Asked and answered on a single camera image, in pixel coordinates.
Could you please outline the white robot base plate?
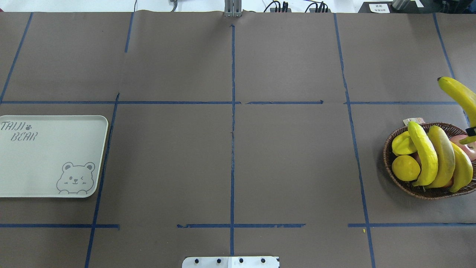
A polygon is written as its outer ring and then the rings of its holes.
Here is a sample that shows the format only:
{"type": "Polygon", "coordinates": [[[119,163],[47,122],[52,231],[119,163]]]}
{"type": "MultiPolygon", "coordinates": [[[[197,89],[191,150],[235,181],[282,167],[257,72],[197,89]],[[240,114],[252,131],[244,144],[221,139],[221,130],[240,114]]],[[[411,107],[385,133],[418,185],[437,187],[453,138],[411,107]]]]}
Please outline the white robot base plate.
{"type": "Polygon", "coordinates": [[[196,256],[187,257],[183,268],[280,268],[277,256],[196,256]]]}

